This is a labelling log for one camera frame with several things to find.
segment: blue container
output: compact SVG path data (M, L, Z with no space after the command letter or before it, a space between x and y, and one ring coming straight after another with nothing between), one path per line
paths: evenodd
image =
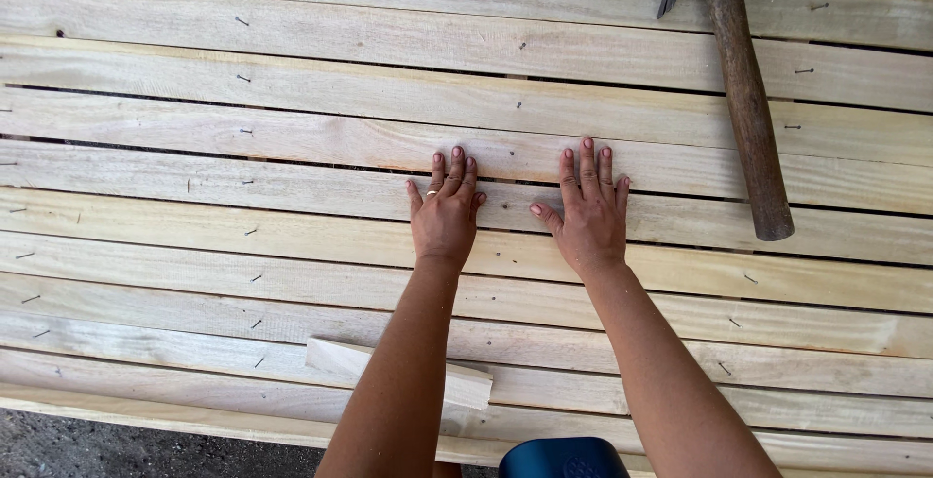
M629 478L602 438L549 438L516 445L499 462L499 478Z

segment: small wood piece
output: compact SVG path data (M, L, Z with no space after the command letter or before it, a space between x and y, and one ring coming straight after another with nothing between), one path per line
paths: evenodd
M352 388L363 376L372 351L367 346L308 338L305 365L313 369L315 377L323 385ZM484 411L489 408L492 387L492 375L447 364L444 401Z
M778 241L794 234L768 97L748 31L744 0L706 0L716 31L732 131L752 206L755 234Z

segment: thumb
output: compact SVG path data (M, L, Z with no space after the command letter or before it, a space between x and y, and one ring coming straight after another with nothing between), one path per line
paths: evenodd
M480 207L486 203L486 194L482 192L476 192L473 194L473 199L469 204L469 220L476 224L476 211L480 210Z
M528 209L545 225L548 225L548 230L551 231L552 236L557 237L557 234L564 228L564 220L561 220L561 215L550 206L543 203L532 203Z

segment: hammer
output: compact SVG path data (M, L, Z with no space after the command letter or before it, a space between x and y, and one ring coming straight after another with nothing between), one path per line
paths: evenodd
M661 0L658 19L676 0ZM761 69L748 31L744 0L706 0L716 32L729 117L745 175L755 235L777 241L794 234L781 163L777 159L775 128L764 93Z

